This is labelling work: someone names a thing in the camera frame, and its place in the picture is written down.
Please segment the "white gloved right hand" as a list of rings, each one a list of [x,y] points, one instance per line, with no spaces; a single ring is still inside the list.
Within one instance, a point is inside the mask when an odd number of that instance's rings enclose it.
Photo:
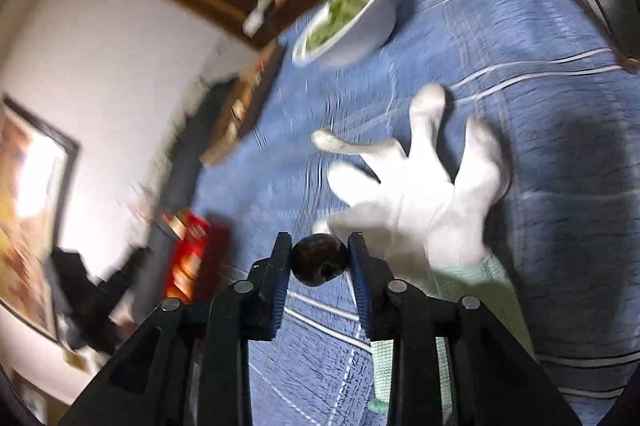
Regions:
[[[361,233],[370,255],[386,261],[394,276],[427,290],[503,277],[484,243],[484,228],[489,209],[508,189],[509,168],[495,134],[471,117],[460,168],[450,177],[436,151],[445,107],[438,84],[413,97],[408,149],[395,139],[348,143],[328,129],[311,137],[323,152],[358,156],[371,170],[347,163],[330,167],[329,187],[347,207],[318,221],[316,231],[341,241]]]

